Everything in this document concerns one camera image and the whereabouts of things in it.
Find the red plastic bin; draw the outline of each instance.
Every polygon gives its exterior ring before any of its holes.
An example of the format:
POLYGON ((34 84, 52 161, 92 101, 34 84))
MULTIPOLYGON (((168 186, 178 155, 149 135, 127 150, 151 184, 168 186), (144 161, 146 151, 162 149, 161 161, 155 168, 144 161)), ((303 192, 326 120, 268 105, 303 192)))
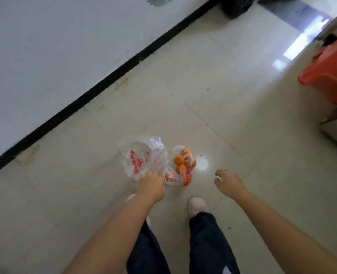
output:
POLYGON ((337 40, 313 57, 313 63, 299 76, 302 85, 310 85, 337 104, 337 40))

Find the jeans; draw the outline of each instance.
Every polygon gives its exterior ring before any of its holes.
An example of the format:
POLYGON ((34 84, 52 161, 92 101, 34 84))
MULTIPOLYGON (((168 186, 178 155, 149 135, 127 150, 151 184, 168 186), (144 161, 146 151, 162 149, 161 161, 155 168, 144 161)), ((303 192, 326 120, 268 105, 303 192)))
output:
MULTIPOLYGON (((190 274, 239 274, 235 256, 214 216, 200 212, 190 226, 190 274)), ((145 222, 126 264, 128 274, 169 274, 160 245, 145 222)))

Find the forearm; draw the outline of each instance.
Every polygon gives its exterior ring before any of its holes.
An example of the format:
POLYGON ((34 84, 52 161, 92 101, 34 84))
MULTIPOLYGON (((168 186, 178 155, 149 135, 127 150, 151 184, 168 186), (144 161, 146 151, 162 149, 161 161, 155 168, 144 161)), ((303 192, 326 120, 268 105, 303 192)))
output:
POLYGON ((95 232, 63 273, 120 274, 153 204, 135 195, 95 232))
POLYGON ((337 259, 290 221, 246 192, 235 200, 286 274, 337 273, 337 259))

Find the shoe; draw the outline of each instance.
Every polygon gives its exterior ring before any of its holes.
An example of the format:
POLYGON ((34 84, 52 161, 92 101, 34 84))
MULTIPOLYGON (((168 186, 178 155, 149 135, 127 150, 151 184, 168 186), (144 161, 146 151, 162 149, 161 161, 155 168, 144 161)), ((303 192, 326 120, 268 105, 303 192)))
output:
POLYGON ((209 212, 207 202, 200 197, 190 198, 188 201, 188 210, 190 218, 196 216, 199 212, 209 212))
MULTIPOLYGON (((129 195, 128 198, 125 199, 125 202, 128 202, 130 199, 132 199, 135 196, 135 194, 129 195)), ((147 216, 146 218, 148 227, 151 228, 151 220, 150 218, 147 216)))

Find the black trash bag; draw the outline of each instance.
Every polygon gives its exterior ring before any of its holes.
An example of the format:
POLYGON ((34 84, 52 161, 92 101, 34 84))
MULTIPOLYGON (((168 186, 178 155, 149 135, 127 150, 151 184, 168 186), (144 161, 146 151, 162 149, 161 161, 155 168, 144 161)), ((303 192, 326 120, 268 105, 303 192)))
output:
POLYGON ((221 0, 224 13, 230 18, 239 17, 252 6, 254 0, 221 0))

